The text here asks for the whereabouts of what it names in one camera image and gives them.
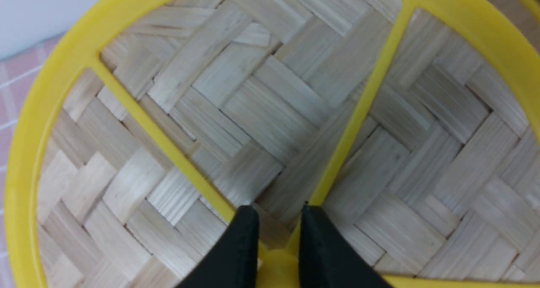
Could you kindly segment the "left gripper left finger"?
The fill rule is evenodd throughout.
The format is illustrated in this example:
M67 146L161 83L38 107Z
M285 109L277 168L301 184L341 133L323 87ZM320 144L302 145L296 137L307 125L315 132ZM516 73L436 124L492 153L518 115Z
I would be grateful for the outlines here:
M218 242L178 288L254 288L258 273L259 215L238 207Z

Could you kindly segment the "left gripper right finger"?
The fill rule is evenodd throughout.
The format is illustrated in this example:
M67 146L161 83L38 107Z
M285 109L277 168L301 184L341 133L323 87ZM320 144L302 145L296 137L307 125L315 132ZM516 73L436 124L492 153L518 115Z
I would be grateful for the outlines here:
M301 288L390 288L343 238L322 207L302 208L299 245Z

